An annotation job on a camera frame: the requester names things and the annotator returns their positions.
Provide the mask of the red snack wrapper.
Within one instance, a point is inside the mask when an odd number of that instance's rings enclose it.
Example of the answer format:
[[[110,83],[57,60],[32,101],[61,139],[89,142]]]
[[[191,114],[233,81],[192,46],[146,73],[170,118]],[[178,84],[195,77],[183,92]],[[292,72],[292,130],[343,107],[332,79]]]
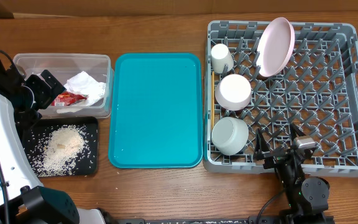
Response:
[[[75,103],[85,101],[86,99],[86,95],[78,95],[64,91],[52,101],[51,106],[70,106]]]

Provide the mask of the white paper cup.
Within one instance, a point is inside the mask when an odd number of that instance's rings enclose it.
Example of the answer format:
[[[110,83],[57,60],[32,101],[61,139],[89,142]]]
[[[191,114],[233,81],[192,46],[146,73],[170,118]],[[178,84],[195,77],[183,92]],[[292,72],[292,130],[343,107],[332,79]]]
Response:
[[[211,67],[215,73],[222,73],[227,65],[227,71],[234,66],[229,48],[224,44],[216,44],[211,49]]]

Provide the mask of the pink plate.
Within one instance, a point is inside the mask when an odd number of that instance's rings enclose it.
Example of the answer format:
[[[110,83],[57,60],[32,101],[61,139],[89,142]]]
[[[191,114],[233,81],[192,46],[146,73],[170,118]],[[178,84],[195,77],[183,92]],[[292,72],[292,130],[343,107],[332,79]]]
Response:
[[[284,17],[274,19],[260,38],[256,66],[259,75],[269,78],[280,73],[289,62],[295,46],[295,30]]]

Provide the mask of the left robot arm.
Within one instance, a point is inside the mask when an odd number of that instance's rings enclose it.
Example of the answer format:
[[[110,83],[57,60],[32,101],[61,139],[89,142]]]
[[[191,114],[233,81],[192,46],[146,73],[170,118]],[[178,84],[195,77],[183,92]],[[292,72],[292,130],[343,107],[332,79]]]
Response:
[[[64,90],[47,70],[24,78],[0,59],[0,223],[115,223],[105,210],[78,208],[66,192],[44,187],[26,158],[18,132]]]

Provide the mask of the grey bowl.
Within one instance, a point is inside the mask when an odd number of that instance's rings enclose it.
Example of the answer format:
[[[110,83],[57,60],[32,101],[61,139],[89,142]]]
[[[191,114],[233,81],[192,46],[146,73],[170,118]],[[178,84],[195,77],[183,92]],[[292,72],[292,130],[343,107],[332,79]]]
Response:
[[[241,119],[221,118],[212,130],[211,140],[215,148],[226,156],[240,152],[249,138],[249,127]]]

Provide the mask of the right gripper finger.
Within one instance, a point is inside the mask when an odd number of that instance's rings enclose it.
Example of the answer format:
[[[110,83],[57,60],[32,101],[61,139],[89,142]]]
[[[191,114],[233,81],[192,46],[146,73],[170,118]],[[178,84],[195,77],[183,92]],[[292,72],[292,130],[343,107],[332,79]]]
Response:
[[[297,125],[294,123],[290,123],[290,134],[291,134],[291,140],[292,140],[292,147],[299,148],[298,137],[305,136],[305,133],[299,129]]]
[[[255,154],[269,153],[270,148],[267,141],[264,139],[261,129],[256,130],[256,145],[254,148]]]

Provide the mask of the pink bowl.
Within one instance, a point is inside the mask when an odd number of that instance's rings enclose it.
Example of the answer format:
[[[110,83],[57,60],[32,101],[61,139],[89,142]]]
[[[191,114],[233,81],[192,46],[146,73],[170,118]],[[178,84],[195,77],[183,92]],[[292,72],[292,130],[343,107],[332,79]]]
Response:
[[[215,88],[217,103],[227,110],[238,111],[251,101],[252,89],[248,79],[238,74],[225,76]]]

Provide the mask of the wooden chopstick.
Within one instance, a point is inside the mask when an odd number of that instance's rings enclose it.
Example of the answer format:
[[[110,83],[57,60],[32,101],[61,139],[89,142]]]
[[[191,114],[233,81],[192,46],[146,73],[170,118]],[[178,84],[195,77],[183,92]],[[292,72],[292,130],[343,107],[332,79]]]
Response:
[[[215,115],[215,107],[214,107],[214,88],[215,88],[215,81],[214,81],[214,71],[211,72],[211,132],[214,127],[214,115]]]

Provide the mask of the white napkin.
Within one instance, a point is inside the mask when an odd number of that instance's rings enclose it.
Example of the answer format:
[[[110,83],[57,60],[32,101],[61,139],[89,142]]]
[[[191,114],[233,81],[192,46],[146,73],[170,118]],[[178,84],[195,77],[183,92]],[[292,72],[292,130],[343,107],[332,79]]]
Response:
[[[98,82],[92,76],[82,71],[67,80],[64,87],[69,93],[77,95],[85,95],[87,99],[74,105],[68,106],[66,109],[58,109],[57,113],[75,113],[79,110],[85,109],[87,106],[92,106],[101,100],[106,91],[106,83]]]

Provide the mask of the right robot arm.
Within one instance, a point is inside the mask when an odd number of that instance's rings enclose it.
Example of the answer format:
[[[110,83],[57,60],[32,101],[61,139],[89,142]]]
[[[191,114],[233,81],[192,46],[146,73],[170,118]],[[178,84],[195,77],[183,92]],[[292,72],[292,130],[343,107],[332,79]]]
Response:
[[[267,206],[285,194],[290,208],[280,211],[275,218],[277,223],[334,223],[334,217],[324,214],[329,208],[329,182],[320,177],[307,177],[301,167],[305,160],[311,159],[316,142],[293,123],[290,124],[290,134],[291,146],[271,151],[262,131],[256,131],[254,158],[264,161],[264,169],[275,171],[283,190],[265,203],[255,222],[261,223]]]

